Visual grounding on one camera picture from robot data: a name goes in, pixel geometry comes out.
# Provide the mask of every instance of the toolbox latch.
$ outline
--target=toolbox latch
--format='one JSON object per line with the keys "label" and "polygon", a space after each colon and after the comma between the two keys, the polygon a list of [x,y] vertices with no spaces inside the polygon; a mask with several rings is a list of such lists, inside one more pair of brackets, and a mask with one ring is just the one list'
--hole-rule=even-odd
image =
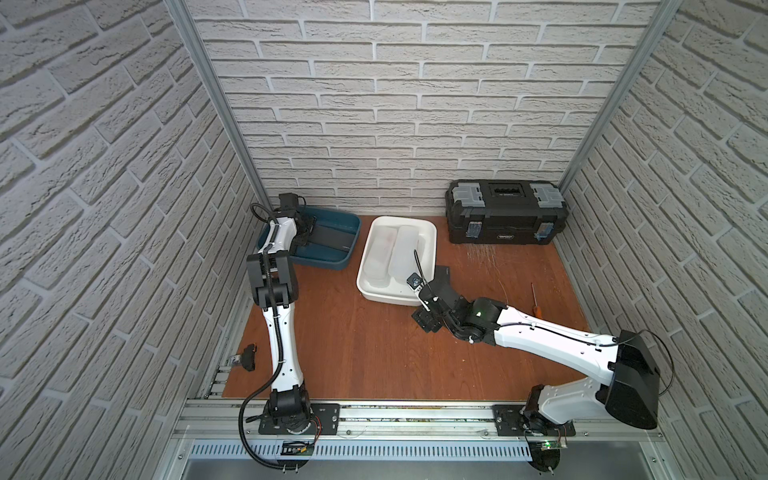
{"label": "toolbox latch", "polygon": [[536,237],[536,240],[542,240],[544,238],[549,237],[549,234],[552,233],[552,230],[554,229],[554,223],[552,222],[542,222],[538,226],[538,230],[536,230],[536,234],[534,237]]}
{"label": "toolbox latch", "polygon": [[467,227],[467,238],[480,237],[480,230],[482,230],[482,222],[469,222]]}

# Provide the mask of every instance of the white brick wall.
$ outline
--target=white brick wall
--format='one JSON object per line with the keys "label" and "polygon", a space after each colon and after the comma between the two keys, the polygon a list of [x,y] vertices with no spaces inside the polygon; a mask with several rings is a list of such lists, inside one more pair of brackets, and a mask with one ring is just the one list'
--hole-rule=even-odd
{"label": "white brick wall", "polygon": [[685,0],[556,240],[597,327],[670,347],[660,423],[686,478],[768,475],[766,13]]}
{"label": "white brick wall", "polygon": [[4,0],[0,58],[0,478],[150,478],[253,194],[163,2]]}
{"label": "white brick wall", "polygon": [[[656,5],[188,4],[270,193],[358,214],[441,214],[463,177],[559,180]],[[404,195],[422,178],[441,180]]]}

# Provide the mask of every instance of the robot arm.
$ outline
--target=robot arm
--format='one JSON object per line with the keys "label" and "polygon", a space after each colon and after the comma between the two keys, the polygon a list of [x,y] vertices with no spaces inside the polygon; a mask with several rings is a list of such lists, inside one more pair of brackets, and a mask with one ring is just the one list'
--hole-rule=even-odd
{"label": "robot arm", "polygon": [[309,421],[311,410],[296,354],[293,304],[299,285],[290,254],[306,244],[311,225],[299,212],[295,194],[280,195],[280,209],[270,216],[269,225],[264,246],[246,258],[246,268],[253,301],[261,307],[269,329],[273,371],[278,372],[268,411],[276,424],[298,425]]}
{"label": "robot arm", "polygon": [[657,427],[660,371],[636,333],[622,331],[617,339],[550,323],[488,298],[470,303],[451,288],[446,266],[437,266],[428,283],[416,273],[408,283],[422,303],[412,317],[426,332],[445,326],[458,339],[525,350],[587,376],[534,387],[522,411],[526,429],[547,432],[573,419],[608,416],[640,429]]}

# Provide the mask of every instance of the wooden floor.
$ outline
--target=wooden floor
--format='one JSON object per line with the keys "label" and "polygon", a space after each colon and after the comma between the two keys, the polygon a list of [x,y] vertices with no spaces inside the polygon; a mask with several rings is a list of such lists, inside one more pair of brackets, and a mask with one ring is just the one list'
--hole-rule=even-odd
{"label": "wooden floor", "polygon": [[[411,318],[415,307],[364,299],[356,278],[373,218],[361,217],[360,236],[344,270],[296,267],[296,343],[312,398],[515,401],[539,383],[557,385],[584,376],[520,350],[461,342],[445,328],[424,333]],[[531,313],[533,282],[545,319],[588,328],[553,244],[454,245],[445,218],[429,220],[438,231],[437,264],[451,267],[452,285],[467,300],[487,296]],[[266,324],[257,308],[240,348],[249,343],[258,347],[257,369],[232,369],[225,397],[243,398],[271,375]]]}

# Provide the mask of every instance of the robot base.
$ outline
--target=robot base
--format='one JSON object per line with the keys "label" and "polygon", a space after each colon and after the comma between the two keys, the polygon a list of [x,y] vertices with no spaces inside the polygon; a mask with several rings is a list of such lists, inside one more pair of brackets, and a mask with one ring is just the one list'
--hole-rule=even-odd
{"label": "robot base", "polygon": [[523,436],[526,430],[551,437],[576,435],[572,420],[555,425],[544,418],[534,418],[533,421],[526,419],[519,406],[494,405],[492,409],[496,418],[496,433],[500,437]]}
{"label": "robot base", "polygon": [[[320,435],[335,435],[339,430],[339,409],[338,403],[312,403],[310,413],[317,416],[323,430]],[[278,423],[270,415],[270,403],[264,406],[264,413],[261,415],[259,424],[259,435],[315,435],[315,424],[310,422],[309,428],[306,428],[308,420],[299,420],[296,425],[287,425]]]}

